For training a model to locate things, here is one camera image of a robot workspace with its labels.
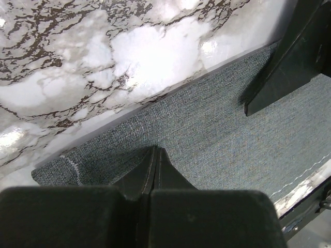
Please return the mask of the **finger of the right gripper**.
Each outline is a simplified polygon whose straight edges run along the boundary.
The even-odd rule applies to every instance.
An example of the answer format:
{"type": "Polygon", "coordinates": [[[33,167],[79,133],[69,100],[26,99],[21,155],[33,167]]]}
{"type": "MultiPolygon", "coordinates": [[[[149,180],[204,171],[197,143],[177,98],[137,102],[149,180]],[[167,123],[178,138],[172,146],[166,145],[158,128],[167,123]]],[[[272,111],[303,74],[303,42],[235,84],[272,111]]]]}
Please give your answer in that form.
{"type": "Polygon", "coordinates": [[[330,77],[330,1],[298,1],[273,57],[246,90],[250,116],[304,86],[330,77]]]}

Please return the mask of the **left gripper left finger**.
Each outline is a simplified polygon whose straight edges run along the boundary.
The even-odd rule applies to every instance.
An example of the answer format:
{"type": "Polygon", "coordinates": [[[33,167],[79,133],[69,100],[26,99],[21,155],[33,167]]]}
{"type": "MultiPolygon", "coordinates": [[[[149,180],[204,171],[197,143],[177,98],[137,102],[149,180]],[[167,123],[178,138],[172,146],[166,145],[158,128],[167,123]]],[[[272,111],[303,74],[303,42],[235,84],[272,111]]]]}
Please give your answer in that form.
{"type": "Polygon", "coordinates": [[[155,148],[113,185],[1,192],[1,247],[145,247],[155,148]]]}

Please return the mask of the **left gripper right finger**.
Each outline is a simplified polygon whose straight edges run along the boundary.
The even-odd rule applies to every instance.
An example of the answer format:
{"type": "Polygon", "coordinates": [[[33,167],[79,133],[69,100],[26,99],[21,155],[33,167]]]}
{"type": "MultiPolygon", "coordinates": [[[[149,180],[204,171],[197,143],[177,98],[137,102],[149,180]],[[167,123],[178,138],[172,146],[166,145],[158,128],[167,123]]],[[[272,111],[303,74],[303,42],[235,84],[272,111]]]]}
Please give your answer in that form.
{"type": "Polygon", "coordinates": [[[286,247],[275,207],[255,190],[197,190],[160,149],[149,247],[286,247]]]}

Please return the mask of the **grey cloth napkin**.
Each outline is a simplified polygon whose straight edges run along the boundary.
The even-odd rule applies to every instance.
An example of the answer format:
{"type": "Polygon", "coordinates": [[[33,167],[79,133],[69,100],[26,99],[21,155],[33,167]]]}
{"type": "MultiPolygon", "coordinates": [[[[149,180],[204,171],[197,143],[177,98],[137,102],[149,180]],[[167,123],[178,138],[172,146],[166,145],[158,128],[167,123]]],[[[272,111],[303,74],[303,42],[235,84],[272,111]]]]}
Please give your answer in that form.
{"type": "Polygon", "coordinates": [[[274,53],[266,47],[142,109],[32,171],[40,185],[111,184],[149,147],[199,189],[253,189],[277,201],[330,159],[330,79],[251,116],[239,97],[274,53]]]}

